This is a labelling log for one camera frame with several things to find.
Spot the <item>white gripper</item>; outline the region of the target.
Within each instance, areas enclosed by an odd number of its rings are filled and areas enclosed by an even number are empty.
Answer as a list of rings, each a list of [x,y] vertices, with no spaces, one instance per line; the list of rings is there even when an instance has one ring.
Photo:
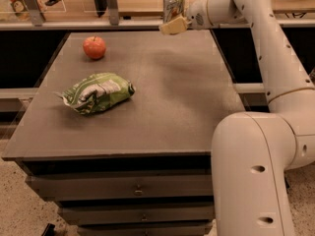
[[[196,0],[186,10],[186,17],[178,16],[171,21],[159,26],[162,34],[175,35],[188,30],[190,27],[194,30],[205,30],[211,26],[207,14],[207,1]]]

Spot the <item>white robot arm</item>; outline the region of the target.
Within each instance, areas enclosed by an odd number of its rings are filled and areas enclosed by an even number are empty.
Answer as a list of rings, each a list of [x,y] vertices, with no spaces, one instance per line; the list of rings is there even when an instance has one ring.
[[[271,0],[197,0],[164,15],[178,34],[245,19],[269,110],[217,125],[212,179],[218,236],[295,236],[284,174],[315,161],[315,86],[278,23]]]

